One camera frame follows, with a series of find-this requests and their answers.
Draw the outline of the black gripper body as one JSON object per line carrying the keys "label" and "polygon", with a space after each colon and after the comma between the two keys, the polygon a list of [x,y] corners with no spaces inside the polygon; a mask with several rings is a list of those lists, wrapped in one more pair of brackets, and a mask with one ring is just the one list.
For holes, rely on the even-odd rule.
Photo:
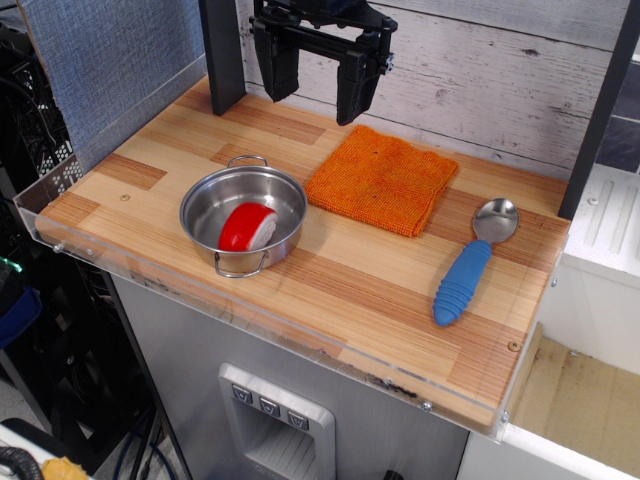
{"label": "black gripper body", "polygon": [[348,51],[369,55],[380,75],[392,68],[391,36],[398,24],[366,1],[256,1],[250,20],[283,28],[289,42],[325,58]]}

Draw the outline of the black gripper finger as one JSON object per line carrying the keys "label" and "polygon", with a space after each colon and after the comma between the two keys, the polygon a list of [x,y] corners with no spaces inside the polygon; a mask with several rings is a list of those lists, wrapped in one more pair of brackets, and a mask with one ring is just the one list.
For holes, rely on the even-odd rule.
{"label": "black gripper finger", "polygon": [[340,60],[337,71],[337,123],[352,123],[367,111],[379,80],[377,62],[369,55],[348,51]]}
{"label": "black gripper finger", "polygon": [[279,102],[299,88],[299,48],[285,36],[283,28],[255,22],[254,45],[268,96]]}

